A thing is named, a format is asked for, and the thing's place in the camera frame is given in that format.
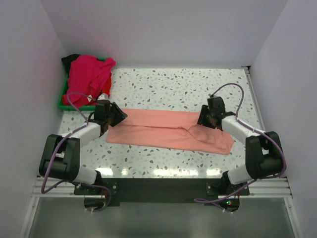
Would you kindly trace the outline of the salmon pink t-shirt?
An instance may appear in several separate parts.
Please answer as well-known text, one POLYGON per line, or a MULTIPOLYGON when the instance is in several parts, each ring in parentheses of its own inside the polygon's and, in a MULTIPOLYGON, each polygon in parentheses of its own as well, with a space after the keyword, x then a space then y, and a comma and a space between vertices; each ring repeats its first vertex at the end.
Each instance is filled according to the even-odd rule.
POLYGON ((199 112, 123 109, 127 118, 110 127, 108 143, 153 146, 227 155, 234 140, 227 132, 198 125, 199 112))

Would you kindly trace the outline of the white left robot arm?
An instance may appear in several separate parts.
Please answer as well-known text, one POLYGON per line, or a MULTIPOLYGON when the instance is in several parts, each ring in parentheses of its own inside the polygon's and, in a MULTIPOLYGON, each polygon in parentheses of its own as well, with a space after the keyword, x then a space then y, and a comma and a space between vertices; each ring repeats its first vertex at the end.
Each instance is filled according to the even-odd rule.
POLYGON ((80 165, 80 150, 126 118, 127 114, 115 102, 100 100, 96 102, 95 110, 84 117, 82 126, 66 134, 49 135, 39 165, 39 174, 44 177, 42 193, 52 189, 45 189, 48 178, 60 180, 53 187, 71 182, 85 184, 91 194, 100 193, 103 188, 101 173, 80 165))

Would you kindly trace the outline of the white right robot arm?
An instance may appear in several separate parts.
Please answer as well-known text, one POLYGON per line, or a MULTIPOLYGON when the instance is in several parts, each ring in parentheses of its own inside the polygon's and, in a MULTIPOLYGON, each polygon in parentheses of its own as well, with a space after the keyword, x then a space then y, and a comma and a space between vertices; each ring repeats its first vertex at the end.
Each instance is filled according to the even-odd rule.
POLYGON ((276 132, 258 130, 226 111, 221 97, 211 95, 201 108, 198 125, 227 132, 245 146, 245 163, 225 171, 212 190, 218 195, 231 195, 249 181, 268 179, 286 170, 285 158, 276 132))

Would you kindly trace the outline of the red t-shirt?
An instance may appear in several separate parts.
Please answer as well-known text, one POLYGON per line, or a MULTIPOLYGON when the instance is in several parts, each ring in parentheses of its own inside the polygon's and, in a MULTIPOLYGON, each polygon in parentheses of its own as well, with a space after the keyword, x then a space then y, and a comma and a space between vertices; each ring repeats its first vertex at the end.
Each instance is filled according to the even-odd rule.
POLYGON ((76 107, 94 106, 95 102, 91 99, 97 99, 100 95, 105 94, 106 98, 110 97, 110 89, 112 86, 111 76, 105 80, 99 80, 97 78, 84 80, 78 79, 73 82, 68 79, 66 86, 68 87, 66 92, 61 96, 61 104, 64 106, 70 106, 67 99, 67 95, 75 93, 69 96, 71 102, 76 107))

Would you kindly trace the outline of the black t-shirt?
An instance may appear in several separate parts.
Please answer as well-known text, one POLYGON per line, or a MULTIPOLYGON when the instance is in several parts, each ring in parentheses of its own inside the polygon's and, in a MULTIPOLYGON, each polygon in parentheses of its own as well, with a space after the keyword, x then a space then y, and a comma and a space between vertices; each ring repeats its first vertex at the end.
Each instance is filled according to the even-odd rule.
POLYGON ((80 55, 79 54, 71 54, 66 57, 61 58, 62 65, 66 74, 68 75, 71 68, 71 63, 75 61, 80 55))

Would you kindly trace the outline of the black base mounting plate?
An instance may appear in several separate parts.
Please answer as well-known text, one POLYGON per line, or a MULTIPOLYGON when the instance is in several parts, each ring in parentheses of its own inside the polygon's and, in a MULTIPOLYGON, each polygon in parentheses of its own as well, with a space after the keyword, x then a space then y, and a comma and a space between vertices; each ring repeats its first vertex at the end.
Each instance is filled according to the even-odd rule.
POLYGON ((79 186, 74 194, 84 196, 86 208, 122 203, 193 203, 195 198, 216 200, 243 184, 220 186, 219 178, 103 178, 97 187, 79 186))

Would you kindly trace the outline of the aluminium frame rail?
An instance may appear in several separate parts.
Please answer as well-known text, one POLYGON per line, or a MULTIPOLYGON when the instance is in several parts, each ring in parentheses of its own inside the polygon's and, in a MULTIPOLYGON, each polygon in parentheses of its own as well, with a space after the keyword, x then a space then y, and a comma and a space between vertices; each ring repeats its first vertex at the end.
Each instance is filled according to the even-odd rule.
MULTIPOLYGON (((33 186, 31 196, 32 197, 58 197, 58 198, 71 198, 74 197, 75 186, 63 182, 49 191, 46 194, 41 193, 42 178, 37 178, 35 185, 33 186)), ((249 195, 240 195, 240 198, 292 198, 292 192, 285 178, 273 178, 259 180, 249 186, 249 195)))

